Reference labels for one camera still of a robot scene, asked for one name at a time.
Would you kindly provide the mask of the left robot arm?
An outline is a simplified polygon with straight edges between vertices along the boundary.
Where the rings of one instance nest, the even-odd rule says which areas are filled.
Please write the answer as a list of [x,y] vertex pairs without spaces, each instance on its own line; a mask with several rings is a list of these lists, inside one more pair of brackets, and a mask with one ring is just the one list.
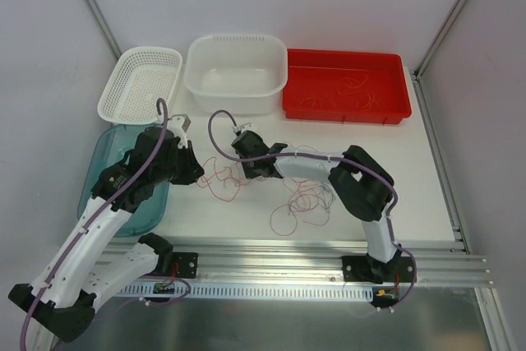
[[143,275],[174,276],[173,247],[148,233],[109,268],[95,262],[116,232],[158,185],[192,185],[203,175],[183,131],[147,127],[135,146],[104,169],[85,211],[48,267],[29,284],[15,284],[8,297],[64,343],[77,339],[96,312],[127,284]]

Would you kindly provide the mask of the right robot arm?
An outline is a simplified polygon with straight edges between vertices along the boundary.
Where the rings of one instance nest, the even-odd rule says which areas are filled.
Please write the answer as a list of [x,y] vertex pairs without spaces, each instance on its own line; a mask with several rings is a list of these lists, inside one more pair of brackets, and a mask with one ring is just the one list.
[[381,284],[394,276],[402,252],[395,243],[390,212],[398,203],[394,179],[360,146],[342,155],[295,150],[285,143],[268,146],[253,131],[231,143],[248,178],[304,178],[327,183],[347,210],[362,221],[367,254],[352,264],[352,275]]

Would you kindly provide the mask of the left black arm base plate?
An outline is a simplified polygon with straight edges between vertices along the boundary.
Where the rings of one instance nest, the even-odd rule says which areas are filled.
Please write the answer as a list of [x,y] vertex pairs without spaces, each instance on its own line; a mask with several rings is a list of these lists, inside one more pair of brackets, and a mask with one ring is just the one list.
[[199,264],[199,254],[196,252],[174,252],[172,254],[173,274],[177,278],[195,279]]

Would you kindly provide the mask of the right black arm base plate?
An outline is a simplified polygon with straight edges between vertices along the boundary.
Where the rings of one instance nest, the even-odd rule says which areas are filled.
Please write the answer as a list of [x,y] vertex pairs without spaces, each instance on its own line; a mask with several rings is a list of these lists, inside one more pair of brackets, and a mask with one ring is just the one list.
[[345,282],[408,284],[416,274],[415,265],[407,256],[396,256],[387,264],[372,262],[368,256],[342,256],[341,263]]

